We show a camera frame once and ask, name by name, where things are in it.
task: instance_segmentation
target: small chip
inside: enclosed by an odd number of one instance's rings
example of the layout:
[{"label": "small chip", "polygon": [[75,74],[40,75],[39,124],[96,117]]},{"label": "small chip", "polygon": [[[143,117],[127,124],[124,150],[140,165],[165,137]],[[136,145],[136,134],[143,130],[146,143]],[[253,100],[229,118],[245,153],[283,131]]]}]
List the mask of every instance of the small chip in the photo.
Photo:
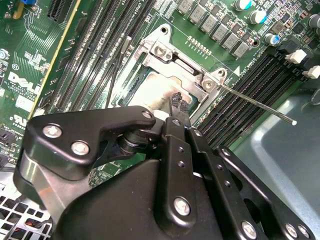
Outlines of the small chip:
[{"label": "small chip", "polygon": [[278,35],[284,28],[285,28],[285,27],[284,27],[283,23],[280,22],[280,21],[277,21],[277,22],[273,25],[273,27],[272,27],[271,30],[272,30],[275,34]]},{"label": "small chip", "polygon": [[213,16],[216,16],[217,13],[218,13],[220,10],[221,10],[221,7],[218,6],[218,5],[215,5],[215,6],[212,8],[212,10],[211,10],[211,14],[212,14]]},{"label": "small chip", "polygon": [[251,38],[251,34],[250,32],[246,32],[243,37],[242,37],[242,41],[246,42],[249,38]]},{"label": "small chip", "polygon": [[249,49],[249,46],[247,44],[245,44],[244,42],[242,42],[237,48],[236,50],[233,52],[233,54],[238,57],[241,58],[246,51]]},{"label": "small chip", "polygon": [[213,17],[212,15],[209,15],[209,17],[202,24],[201,29],[204,32],[209,34],[217,22],[218,22],[218,20],[215,17]]},{"label": "small chip", "polygon": [[206,10],[202,6],[197,6],[190,14],[189,19],[191,22],[197,24],[200,19],[205,15]]},{"label": "small chip", "polygon": [[84,27],[86,25],[86,22],[87,22],[87,19],[88,19],[87,17],[81,17],[80,18],[80,20],[78,22],[78,25],[75,28],[76,32],[81,32],[84,29]]},{"label": "small chip", "polygon": [[179,12],[182,14],[186,14],[193,3],[194,0],[182,0],[178,6]]},{"label": "small chip", "polygon": [[290,14],[286,12],[281,18],[281,21],[285,23],[286,21],[288,21],[289,18],[290,18]]},{"label": "small chip", "polygon": [[295,34],[300,34],[303,32],[304,30],[304,26],[302,25],[302,23],[298,22],[293,28],[292,28],[292,31],[295,33]]},{"label": "small chip", "polygon": [[231,17],[229,14],[224,15],[224,17],[221,20],[221,23],[224,25],[227,25],[227,23],[231,20]]},{"label": "small chip", "polygon": [[237,32],[241,29],[241,25],[239,23],[236,23],[233,28],[231,29],[231,32],[234,34],[237,34]]},{"label": "small chip", "polygon": [[311,42],[309,42],[308,44],[309,48],[311,48],[312,50],[316,49],[318,45],[319,45],[319,41],[316,38],[311,40]]},{"label": "small chip", "polygon": [[208,1],[209,1],[209,0],[200,0],[199,4],[200,4],[202,7],[205,7]]},{"label": "small chip", "polygon": [[228,38],[224,41],[222,46],[231,50],[238,40],[239,38],[235,34],[231,33],[230,36],[228,36]]},{"label": "small chip", "polygon": [[214,32],[214,34],[212,35],[212,38],[216,41],[221,41],[227,32],[228,32],[227,27],[225,25],[221,24],[217,28],[217,30]]}]

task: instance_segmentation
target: blue component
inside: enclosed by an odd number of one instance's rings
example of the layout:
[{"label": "blue component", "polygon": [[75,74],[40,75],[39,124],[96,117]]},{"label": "blue component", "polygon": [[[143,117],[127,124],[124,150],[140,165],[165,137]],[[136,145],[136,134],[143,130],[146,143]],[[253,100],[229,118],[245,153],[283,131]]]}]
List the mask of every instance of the blue component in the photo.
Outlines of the blue component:
[{"label": "blue component", "polygon": [[250,1],[250,2],[248,3],[248,5],[247,5],[247,6],[245,6],[244,10],[249,9],[249,8],[251,7],[251,5],[252,5],[252,1]]},{"label": "blue component", "polygon": [[37,0],[21,0],[24,4],[35,5]]}]

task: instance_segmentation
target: green circuit board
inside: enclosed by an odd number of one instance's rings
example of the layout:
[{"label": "green circuit board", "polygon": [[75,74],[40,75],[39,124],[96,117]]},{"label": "green circuit board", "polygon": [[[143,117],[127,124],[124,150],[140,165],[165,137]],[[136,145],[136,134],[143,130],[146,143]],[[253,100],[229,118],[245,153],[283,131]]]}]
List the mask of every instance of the green circuit board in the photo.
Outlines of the green circuit board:
[{"label": "green circuit board", "polygon": [[[15,163],[19,157],[28,119],[34,114],[57,112],[52,96],[76,46],[82,39],[85,26],[97,3],[95,0],[74,0],[65,20],[57,23],[48,17],[51,2],[51,0],[38,0],[35,5],[24,5],[18,19],[14,19],[14,15],[20,7],[20,1],[2,0],[0,2],[0,5],[4,6],[0,8],[0,50],[3,56],[0,59],[0,128],[16,137],[10,146],[0,143],[0,154],[9,157],[11,163]],[[108,4],[108,0],[101,2],[101,9],[103,9]],[[128,0],[119,1],[116,16],[121,14],[128,2]],[[234,25],[239,24],[238,39],[240,40],[245,33],[249,34],[248,39],[245,40],[248,50],[242,57],[235,56],[230,49],[223,48],[221,43],[213,40],[208,33],[202,31],[203,19],[196,24],[190,21],[193,10],[199,5],[198,1],[193,1],[192,7],[185,14],[178,11],[178,4],[179,1],[175,0],[155,2],[153,9],[131,43],[127,54],[128,59],[132,57],[132,53],[141,40],[162,24],[168,24],[171,27],[170,43],[199,66],[208,72],[225,68],[227,70],[225,84],[229,87],[233,87],[267,49],[268,45],[264,42],[267,33],[278,31],[276,34],[280,36],[280,43],[295,36],[300,41],[301,47],[313,53],[319,50],[309,46],[309,43],[318,36],[313,29],[308,27],[308,16],[320,12],[317,0],[256,0],[253,1],[249,10],[244,11],[236,11],[233,0],[209,0],[204,7],[206,15],[214,6],[219,5],[220,9],[216,18],[219,21],[224,21],[224,17],[229,16],[229,20],[225,24],[228,31],[231,31]],[[257,9],[264,9],[267,12],[268,18],[264,24],[253,25],[249,22],[250,13]],[[289,14],[289,18],[285,22],[281,22],[286,13]],[[303,26],[299,34],[293,31],[297,24]],[[281,25],[280,28],[275,30],[275,26],[279,25]],[[99,58],[99,55],[92,57],[91,60],[94,61],[95,58]],[[58,97],[61,98],[61,95],[67,91],[71,78],[77,71],[78,69],[71,70]],[[60,112],[70,110],[88,77],[89,74],[86,73],[78,79],[69,100],[64,103],[65,108],[60,109]],[[95,93],[95,87],[102,80],[99,77],[95,79],[82,100],[82,107],[89,103]],[[98,101],[95,102],[93,109],[104,107],[107,93],[108,88],[106,87]],[[219,104],[223,94],[225,93],[221,92],[212,104],[201,113],[194,124],[195,127],[206,119],[214,105]],[[109,165],[110,167],[103,166],[96,169],[95,174],[101,176],[100,178],[108,179],[141,160],[139,158],[129,163],[113,162]],[[94,185],[101,182],[100,178],[94,179]]]}]

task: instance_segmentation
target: mounting screw hole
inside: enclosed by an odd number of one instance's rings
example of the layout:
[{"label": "mounting screw hole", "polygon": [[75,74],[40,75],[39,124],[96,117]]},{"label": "mounting screw hole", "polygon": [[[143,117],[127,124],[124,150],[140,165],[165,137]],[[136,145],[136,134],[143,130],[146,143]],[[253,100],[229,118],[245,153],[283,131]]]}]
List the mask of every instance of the mounting screw hole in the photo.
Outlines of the mounting screw hole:
[{"label": "mounting screw hole", "polygon": [[228,188],[231,187],[231,183],[230,183],[229,181],[224,181],[224,184],[225,184]]},{"label": "mounting screw hole", "polygon": [[147,118],[147,119],[152,118],[151,113],[150,113],[150,112],[148,112],[148,111],[143,111],[143,112],[142,112],[142,115],[143,115],[145,118]]},{"label": "mounting screw hole", "polygon": [[185,163],[183,161],[178,162],[178,166],[180,168],[184,168],[185,167]]}]

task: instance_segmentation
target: black ram slot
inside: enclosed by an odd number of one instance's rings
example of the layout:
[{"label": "black ram slot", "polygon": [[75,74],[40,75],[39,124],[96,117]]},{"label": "black ram slot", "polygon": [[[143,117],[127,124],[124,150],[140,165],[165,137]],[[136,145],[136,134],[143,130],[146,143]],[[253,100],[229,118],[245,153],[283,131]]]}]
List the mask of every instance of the black ram slot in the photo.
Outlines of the black ram slot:
[{"label": "black ram slot", "polygon": [[47,16],[58,24],[63,23],[66,20],[72,2],[73,0],[53,0]]}]

